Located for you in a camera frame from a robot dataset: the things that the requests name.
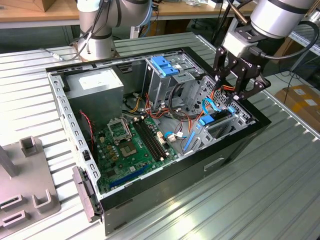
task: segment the aluminum table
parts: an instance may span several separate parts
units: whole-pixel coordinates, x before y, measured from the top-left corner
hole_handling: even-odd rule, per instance
[[[215,48],[193,33],[126,39],[115,45],[121,56],[189,46],[212,65],[215,55]],[[71,47],[52,51],[65,58],[75,55]],[[72,180],[76,163],[45,72],[60,64],[41,50],[0,55],[0,144],[39,137],[61,203],[60,212],[6,240],[106,238],[102,223],[88,223]],[[237,160],[108,239],[317,239],[320,136],[266,91],[250,101],[272,124]]]

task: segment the cardboard box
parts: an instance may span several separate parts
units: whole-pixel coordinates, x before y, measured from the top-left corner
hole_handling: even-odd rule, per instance
[[[287,88],[275,94],[282,103],[285,100]],[[285,105],[320,132],[320,95],[307,85],[289,87]]]
[[[0,5],[45,12],[55,1],[56,0],[0,0]]]

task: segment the label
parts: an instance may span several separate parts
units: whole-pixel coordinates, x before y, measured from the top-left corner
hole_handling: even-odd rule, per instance
[[[306,103],[309,104],[310,106],[317,106],[318,104],[313,101],[312,99],[305,99]]]
[[[302,89],[295,89],[294,90],[298,95],[306,95],[306,93]]]
[[[108,82],[114,79],[114,75],[110,71],[105,71],[100,74],[84,76],[79,79],[79,83],[83,90],[93,89],[101,86],[107,86]]]

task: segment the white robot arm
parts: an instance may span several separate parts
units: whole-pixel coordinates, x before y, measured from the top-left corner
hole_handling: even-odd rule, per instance
[[[268,60],[284,60],[308,51],[319,37],[319,27],[311,21],[301,21],[316,0],[260,0],[247,20],[240,11],[227,0],[244,26],[228,32],[222,46],[218,47],[213,64],[213,73],[218,89],[230,73],[237,77],[235,100],[247,99],[271,84],[261,72]],[[277,48],[269,43],[284,40],[297,25],[309,25],[314,30],[310,44],[290,55],[273,56]],[[250,79],[254,79],[253,89],[246,90]]]
[[[148,23],[152,0],[78,0],[81,36],[78,52],[86,60],[112,58],[112,28]]]

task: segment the black cable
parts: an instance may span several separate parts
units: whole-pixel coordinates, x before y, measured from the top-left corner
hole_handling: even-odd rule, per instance
[[[217,23],[217,24],[219,24],[220,15],[221,15],[221,12],[222,12],[222,6],[223,6],[223,3],[221,3],[219,15],[218,15],[218,18],[217,18],[217,20],[216,20],[216,23]],[[215,31],[212,32],[211,39],[214,38],[214,35],[216,34],[216,32],[217,32],[217,29],[215,29]]]
[[[104,27],[104,25],[102,26],[102,27],[100,27],[97,31],[95,31],[94,33],[93,33],[93,31],[94,31],[94,29],[95,29],[95,27],[96,27],[96,24],[97,24],[97,22],[98,22],[98,20],[99,20],[99,18],[100,18],[100,16],[101,16],[101,13],[103,12],[103,4],[104,4],[104,1],[102,0],[101,2],[100,2],[100,6],[99,6],[99,9],[98,9],[98,11],[97,11],[97,13],[96,13],[96,15],[95,15],[95,17],[94,17],[94,20],[93,20],[93,24],[92,24],[92,26],[91,26],[91,31],[90,31],[90,33],[91,33],[91,35],[89,35],[88,37],[87,37],[87,39],[85,40],[85,43],[83,44],[83,47],[78,51],[78,53],[73,57],[73,58],[71,58],[71,59],[69,59],[69,60],[67,60],[67,61],[73,61],[73,60],[75,60],[77,57],[79,57],[80,56],[80,54],[83,52],[83,50],[86,48],[86,46],[88,45],[88,42],[89,42],[89,40],[90,40],[90,38],[94,35],[94,34],[96,34],[98,31],[100,31],[100,29],[102,29],[103,27]],[[106,16],[106,19],[108,20],[108,15],[109,15],[109,9],[110,9],[110,1],[108,2],[108,12],[107,12],[107,16]]]
[[[300,51],[297,51],[295,53],[285,55],[285,56],[271,56],[271,55],[266,55],[264,52],[259,52],[259,51],[255,50],[254,48],[250,47],[249,48],[249,50],[251,50],[250,52],[256,56],[260,56],[261,58],[268,59],[268,60],[289,59],[289,58],[292,58],[292,57],[295,57],[295,56],[298,56],[300,54],[305,53],[317,42],[318,37],[319,37],[319,28],[316,24],[314,24],[311,21],[301,21],[298,25],[308,25],[308,26],[312,27],[314,30],[314,35],[313,35],[312,41],[305,48],[301,49]]]
[[[152,24],[154,24],[156,21],[156,26],[155,26],[155,34],[157,34],[157,29],[158,29],[158,19],[159,19],[159,10],[158,11],[156,11],[156,10],[154,10],[153,9],[153,11],[155,12],[155,14],[156,14],[156,18],[155,18],[155,20],[153,20],[151,23],[150,23],[150,26],[152,25]],[[139,30],[139,34],[138,34],[138,38],[140,38],[140,36],[141,36],[141,34],[142,34],[142,32],[145,30],[145,28],[148,26],[148,23],[147,24],[145,24],[145,25],[143,25],[142,27],[140,27],[140,30]]]
[[[62,31],[63,31],[64,40],[65,40],[66,44],[69,45],[70,40],[69,40],[69,37],[68,37],[68,39],[66,37],[64,26],[61,26],[61,28],[62,28]]]
[[[103,29],[106,25],[107,25],[107,22],[108,22],[108,17],[109,17],[109,11],[110,11],[110,1],[107,2],[108,4],[108,9],[107,9],[107,12],[106,12],[106,18],[105,18],[105,22],[104,24],[97,30],[95,31],[95,33],[92,34],[92,36],[95,36],[101,29]]]
[[[236,8],[239,10],[240,8],[242,8],[244,5],[247,5],[249,3],[251,3],[253,0],[246,0],[242,3],[240,3]]]
[[[288,83],[288,87],[286,88],[286,93],[285,93],[285,98],[284,98],[284,101],[283,101],[283,104],[286,105],[286,100],[287,100],[287,96],[288,96],[288,92],[289,92],[289,87],[290,87],[290,84],[291,84],[291,81],[292,79],[294,78],[294,75],[291,76],[291,79]]]
[[[280,81],[286,83],[286,84],[289,84],[288,82],[286,82],[285,80],[282,80],[280,77],[278,77],[276,74],[274,75],[276,78],[278,78]]]
[[[197,118],[197,114],[195,115],[188,115],[187,113],[183,112],[183,111],[178,111],[176,112],[173,108],[173,105],[172,105],[172,99],[173,99],[173,95],[176,91],[178,91],[182,86],[184,85],[184,83],[182,84],[179,84],[177,83],[174,88],[171,90],[170,94],[169,94],[169,98],[168,98],[168,108],[169,108],[169,111],[171,113],[171,115],[176,118],[177,120],[181,121],[181,122],[186,122],[186,121],[189,121],[189,119],[195,119]]]
[[[228,4],[228,6],[226,7],[226,10],[225,10],[225,12],[224,12],[224,14],[223,14],[223,16],[222,16],[221,22],[220,22],[220,24],[219,24],[219,26],[218,26],[218,28],[217,28],[217,30],[216,30],[216,32],[215,32],[212,40],[211,40],[211,43],[212,43],[212,44],[214,44],[214,42],[217,40],[217,38],[218,38],[218,36],[219,36],[220,30],[221,30],[222,26],[223,26],[223,25],[225,24],[225,22],[226,22],[226,19],[227,19],[227,17],[228,17],[228,14],[229,14],[229,12],[230,12],[230,9],[231,9],[231,6],[230,6],[230,4]]]
[[[156,14],[156,18],[154,21],[156,21],[156,25],[155,25],[155,35],[157,35],[157,30],[158,30],[158,23],[159,23],[159,9],[158,11],[155,11],[155,14]]]

